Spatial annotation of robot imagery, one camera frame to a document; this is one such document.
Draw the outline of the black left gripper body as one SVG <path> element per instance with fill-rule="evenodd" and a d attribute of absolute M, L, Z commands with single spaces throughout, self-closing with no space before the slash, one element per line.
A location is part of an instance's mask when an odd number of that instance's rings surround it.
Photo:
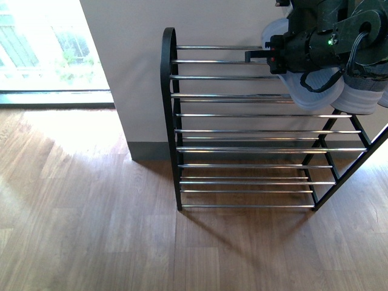
<path fill-rule="evenodd" d="M 245 52 L 245 62 L 265 58 L 272 74 L 305 73 L 333 67 L 332 24 L 323 5 L 294 5 L 261 34 L 262 49 Z"/>

